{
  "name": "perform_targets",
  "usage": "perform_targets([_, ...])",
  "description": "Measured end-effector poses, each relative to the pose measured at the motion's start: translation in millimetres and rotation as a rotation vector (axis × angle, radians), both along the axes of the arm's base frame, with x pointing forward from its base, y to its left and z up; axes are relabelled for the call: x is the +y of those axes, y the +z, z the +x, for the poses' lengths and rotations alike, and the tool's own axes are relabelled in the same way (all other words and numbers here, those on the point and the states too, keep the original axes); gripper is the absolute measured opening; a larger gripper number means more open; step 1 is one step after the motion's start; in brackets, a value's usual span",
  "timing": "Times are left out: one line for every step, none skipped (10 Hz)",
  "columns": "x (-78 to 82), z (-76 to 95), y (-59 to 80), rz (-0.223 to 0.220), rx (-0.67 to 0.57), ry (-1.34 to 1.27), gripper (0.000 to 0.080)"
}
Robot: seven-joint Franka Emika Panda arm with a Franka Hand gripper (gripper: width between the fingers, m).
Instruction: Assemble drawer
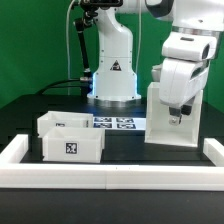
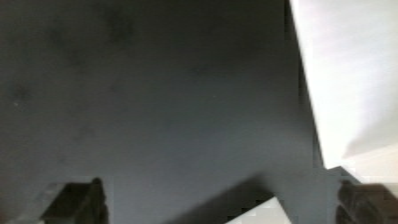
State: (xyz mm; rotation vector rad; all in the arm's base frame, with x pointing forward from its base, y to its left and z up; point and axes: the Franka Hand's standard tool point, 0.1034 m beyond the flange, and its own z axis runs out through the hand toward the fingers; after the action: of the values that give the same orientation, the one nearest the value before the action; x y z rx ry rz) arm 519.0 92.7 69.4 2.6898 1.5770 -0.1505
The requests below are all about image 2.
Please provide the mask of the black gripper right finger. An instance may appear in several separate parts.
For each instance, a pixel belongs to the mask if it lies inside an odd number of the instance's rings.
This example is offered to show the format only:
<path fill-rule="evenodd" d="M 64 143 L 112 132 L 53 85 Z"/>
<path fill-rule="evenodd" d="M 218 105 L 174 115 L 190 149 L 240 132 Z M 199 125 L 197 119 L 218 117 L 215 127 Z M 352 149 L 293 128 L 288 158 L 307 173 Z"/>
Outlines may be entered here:
<path fill-rule="evenodd" d="M 398 224 L 398 198 L 382 184 L 341 182 L 336 224 Z"/>

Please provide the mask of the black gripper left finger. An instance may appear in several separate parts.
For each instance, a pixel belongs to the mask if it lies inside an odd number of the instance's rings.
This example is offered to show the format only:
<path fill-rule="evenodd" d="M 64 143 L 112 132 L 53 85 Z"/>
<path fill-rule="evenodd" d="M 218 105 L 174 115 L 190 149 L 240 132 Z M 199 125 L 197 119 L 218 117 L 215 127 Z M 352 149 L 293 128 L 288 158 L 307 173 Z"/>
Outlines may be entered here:
<path fill-rule="evenodd" d="M 110 224 L 103 182 L 67 183 L 41 214 L 44 224 Z"/>

